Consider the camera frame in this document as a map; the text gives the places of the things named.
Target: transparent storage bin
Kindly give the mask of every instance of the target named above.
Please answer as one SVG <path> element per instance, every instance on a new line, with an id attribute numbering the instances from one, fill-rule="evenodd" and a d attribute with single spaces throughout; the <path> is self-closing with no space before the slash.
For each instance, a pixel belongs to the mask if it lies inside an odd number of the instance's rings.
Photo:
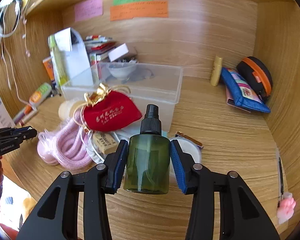
<path id="1" fill-rule="evenodd" d="M 168 132 L 180 98 L 182 74 L 179 66 L 99 62 L 68 81 L 61 90 L 66 100 L 83 100 L 83 94 L 96 91 L 100 82 L 109 87 L 127 85 L 131 89 L 130 98 L 143 115 L 148 104 L 159 107 L 162 130 Z M 129 127 L 140 129 L 142 119 Z"/>

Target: pink plush toy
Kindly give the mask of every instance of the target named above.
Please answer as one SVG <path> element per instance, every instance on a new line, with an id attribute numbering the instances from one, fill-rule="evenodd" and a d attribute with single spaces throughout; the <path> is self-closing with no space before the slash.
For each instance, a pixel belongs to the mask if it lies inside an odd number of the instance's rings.
<path id="1" fill-rule="evenodd" d="M 293 199 L 292 194 L 290 192 L 285 192 L 283 194 L 283 199 L 280 200 L 280 206 L 277 209 L 277 218 L 279 224 L 283 224 L 292 217 L 295 206 L 296 202 Z"/>

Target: white bowl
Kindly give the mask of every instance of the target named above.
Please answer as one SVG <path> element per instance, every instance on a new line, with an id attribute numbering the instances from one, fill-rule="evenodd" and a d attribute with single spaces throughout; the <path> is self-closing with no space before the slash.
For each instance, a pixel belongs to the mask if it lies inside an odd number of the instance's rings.
<path id="1" fill-rule="evenodd" d="M 133 71 L 136 70 L 136 64 L 123 63 L 122 67 L 111 67 L 111 64 L 107 67 L 111 75 L 119 80 L 125 80 Z"/>

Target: yellow-green bottle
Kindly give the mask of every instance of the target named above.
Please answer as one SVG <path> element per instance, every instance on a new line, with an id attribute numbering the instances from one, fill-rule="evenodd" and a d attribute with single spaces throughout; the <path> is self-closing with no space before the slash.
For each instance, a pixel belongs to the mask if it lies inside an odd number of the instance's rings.
<path id="1" fill-rule="evenodd" d="M 129 141 L 127 169 L 123 188 L 143 194 L 169 191 L 169 139 L 161 136 L 159 108 L 148 105 L 140 134 Z"/>

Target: bottle cap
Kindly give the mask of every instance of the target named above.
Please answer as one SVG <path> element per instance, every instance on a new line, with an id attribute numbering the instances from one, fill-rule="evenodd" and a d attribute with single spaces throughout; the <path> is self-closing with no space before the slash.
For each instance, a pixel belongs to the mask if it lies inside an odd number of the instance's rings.
<path id="1" fill-rule="evenodd" d="M 159 120 L 159 107 L 147 105 L 145 118 L 141 122 L 140 134 L 151 133 L 161 135 L 161 121 Z"/>

